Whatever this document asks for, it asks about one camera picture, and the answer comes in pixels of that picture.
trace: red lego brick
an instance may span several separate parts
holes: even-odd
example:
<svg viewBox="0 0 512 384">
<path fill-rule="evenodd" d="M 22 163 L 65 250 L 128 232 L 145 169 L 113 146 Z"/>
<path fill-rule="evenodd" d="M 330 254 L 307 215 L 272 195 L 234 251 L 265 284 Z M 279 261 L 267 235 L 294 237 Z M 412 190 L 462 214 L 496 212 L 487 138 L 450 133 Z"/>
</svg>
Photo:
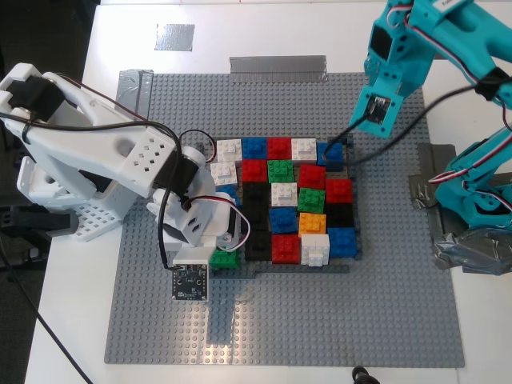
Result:
<svg viewBox="0 0 512 384">
<path fill-rule="evenodd" d="M 300 261 L 296 234 L 272 235 L 272 264 L 299 264 Z"/>
<path fill-rule="evenodd" d="M 243 160 L 242 182 L 266 182 L 266 160 Z"/>
<path fill-rule="evenodd" d="M 291 138 L 268 138 L 266 140 L 266 158 L 269 160 L 290 160 Z"/>
<path fill-rule="evenodd" d="M 298 188 L 324 190 L 326 188 L 326 168 L 324 166 L 302 164 L 298 175 Z"/>
<path fill-rule="evenodd" d="M 348 178 L 326 180 L 326 202 L 327 204 L 339 204 L 354 202 L 352 195 L 352 180 Z"/>
</svg>

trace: green lego brick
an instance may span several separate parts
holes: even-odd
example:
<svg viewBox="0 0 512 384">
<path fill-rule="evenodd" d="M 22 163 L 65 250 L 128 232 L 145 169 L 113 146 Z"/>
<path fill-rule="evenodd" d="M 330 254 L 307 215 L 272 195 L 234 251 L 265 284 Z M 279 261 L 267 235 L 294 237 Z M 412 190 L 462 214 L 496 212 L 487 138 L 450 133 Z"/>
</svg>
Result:
<svg viewBox="0 0 512 384">
<path fill-rule="evenodd" d="M 324 202 L 326 202 L 326 192 L 324 190 L 301 188 L 298 196 L 297 210 L 302 212 L 311 212 L 314 214 L 323 214 Z"/>
<path fill-rule="evenodd" d="M 269 182 L 294 182 L 294 164 L 291 160 L 269 160 Z"/>
<path fill-rule="evenodd" d="M 216 250 L 210 259 L 210 266 L 212 268 L 239 268 L 239 250 L 236 250 L 235 252 L 225 252 L 224 250 Z"/>
</svg>

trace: white lego brick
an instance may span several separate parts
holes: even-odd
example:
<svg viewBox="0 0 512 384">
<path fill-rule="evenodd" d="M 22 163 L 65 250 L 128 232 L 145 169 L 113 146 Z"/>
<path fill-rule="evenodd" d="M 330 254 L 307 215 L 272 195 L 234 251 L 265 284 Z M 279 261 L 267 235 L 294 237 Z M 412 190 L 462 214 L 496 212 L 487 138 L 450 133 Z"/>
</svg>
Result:
<svg viewBox="0 0 512 384">
<path fill-rule="evenodd" d="M 322 266 L 323 265 L 323 255 L 319 250 L 314 250 L 310 252 L 310 262 L 309 266 Z"/>
<path fill-rule="evenodd" d="M 218 162 L 236 162 L 242 161 L 242 140 L 218 140 L 217 141 L 217 161 Z"/>
<path fill-rule="evenodd" d="M 301 236 L 301 264 L 304 266 L 310 264 L 310 253 L 315 250 L 316 242 L 314 236 L 314 234 L 303 234 Z"/>
<path fill-rule="evenodd" d="M 212 162 L 210 172 L 216 186 L 237 185 L 237 168 L 234 162 Z"/>
<path fill-rule="evenodd" d="M 329 235 L 328 234 L 315 234 L 316 251 L 322 252 L 322 263 L 324 266 L 329 264 Z"/>
<path fill-rule="evenodd" d="M 272 183 L 272 206 L 297 206 L 296 182 Z"/>
<path fill-rule="evenodd" d="M 329 263 L 329 235 L 304 234 L 301 237 L 301 264 L 304 266 L 326 266 Z"/>
<path fill-rule="evenodd" d="M 292 138 L 291 160 L 294 164 L 316 164 L 316 138 Z"/>
</svg>

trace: blue lego brick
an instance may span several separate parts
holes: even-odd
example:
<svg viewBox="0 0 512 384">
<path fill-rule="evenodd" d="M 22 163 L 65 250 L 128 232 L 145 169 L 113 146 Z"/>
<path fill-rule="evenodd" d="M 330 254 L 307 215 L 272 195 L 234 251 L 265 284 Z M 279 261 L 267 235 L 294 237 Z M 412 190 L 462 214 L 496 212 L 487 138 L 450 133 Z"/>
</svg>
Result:
<svg viewBox="0 0 512 384">
<path fill-rule="evenodd" d="M 242 157 L 266 159 L 266 138 L 242 139 Z"/>
<path fill-rule="evenodd" d="M 355 258 L 358 246 L 354 228 L 327 228 L 331 258 Z"/>
<path fill-rule="evenodd" d="M 326 142 L 318 142 L 317 143 L 317 165 L 318 166 L 326 166 L 326 163 L 322 159 L 322 155 L 324 150 L 327 148 Z M 340 142 L 337 142 L 333 145 L 333 147 L 329 150 L 327 154 L 327 160 L 329 160 L 329 164 L 327 165 L 328 171 L 340 171 L 343 170 L 343 146 Z"/>
<path fill-rule="evenodd" d="M 232 198 L 234 198 L 234 201 L 236 202 L 237 206 L 240 206 L 240 199 L 237 196 L 237 187 L 236 186 L 218 186 L 217 192 L 224 192 L 225 194 L 228 194 Z"/>
<path fill-rule="evenodd" d="M 298 231 L 297 210 L 294 207 L 269 210 L 270 227 L 273 234 L 290 234 Z"/>
</svg>

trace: table surface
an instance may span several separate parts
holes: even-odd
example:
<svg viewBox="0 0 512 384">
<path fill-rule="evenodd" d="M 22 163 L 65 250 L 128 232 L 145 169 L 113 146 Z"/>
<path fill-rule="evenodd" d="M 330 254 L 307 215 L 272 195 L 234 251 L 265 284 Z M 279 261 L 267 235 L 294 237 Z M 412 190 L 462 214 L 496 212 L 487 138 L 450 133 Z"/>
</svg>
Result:
<svg viewBox="0 0 512 384">
<path fill-rule="evenodd" d="M 512 3 L 482 4 L 505 21 Z M 120 70 L 228 74 L 231 56 L 327 56 L 328 71 L 363 71 L 371 25 L 382 3 L 99 6 L 84 83 L 114 97 Z M 195 24 L 192 52 L 155 51 L 157 23 Z M 512 66 L 503 66 L 509 73 Z M 447 61 L 436 61 L 423 87 L 426 102 L 466 84 Z M 433 143 L 457 152 L 502 127 L 501 110 L 475 94 L 444 102 L 427 117 Z M 121 228 L 88 243 L 56 238 L 40 311 L 95 383 L 230 382 L 349 383 L 351 368 L 287 366 L 135 366 L 103 362 Z M 466 367 L 370 368 L 381 383 L 505 382 L 512 346 L 512 274 L 500 278 L 451 271 Z M 40 324 L 26 383 L 80 383 L 81 378 Z"/>
</svg>

